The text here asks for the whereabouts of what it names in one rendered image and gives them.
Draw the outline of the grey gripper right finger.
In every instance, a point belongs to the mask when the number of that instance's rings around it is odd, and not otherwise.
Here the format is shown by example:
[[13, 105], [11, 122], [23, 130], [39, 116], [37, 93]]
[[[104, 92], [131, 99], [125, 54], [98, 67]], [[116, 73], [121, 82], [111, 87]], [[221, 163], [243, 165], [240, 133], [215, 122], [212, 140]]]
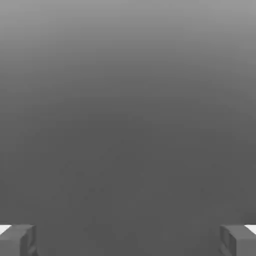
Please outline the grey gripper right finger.
[[220, 256], [256, 256], [256, 224], [221, 225]]

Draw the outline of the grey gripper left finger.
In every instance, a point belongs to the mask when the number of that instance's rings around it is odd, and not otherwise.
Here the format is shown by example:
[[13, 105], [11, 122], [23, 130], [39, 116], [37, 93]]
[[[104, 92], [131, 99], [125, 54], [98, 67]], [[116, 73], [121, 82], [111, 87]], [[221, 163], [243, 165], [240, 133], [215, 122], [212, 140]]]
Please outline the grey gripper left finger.
[[38, 256], [33, 224], [0, 224], [0, 256]]

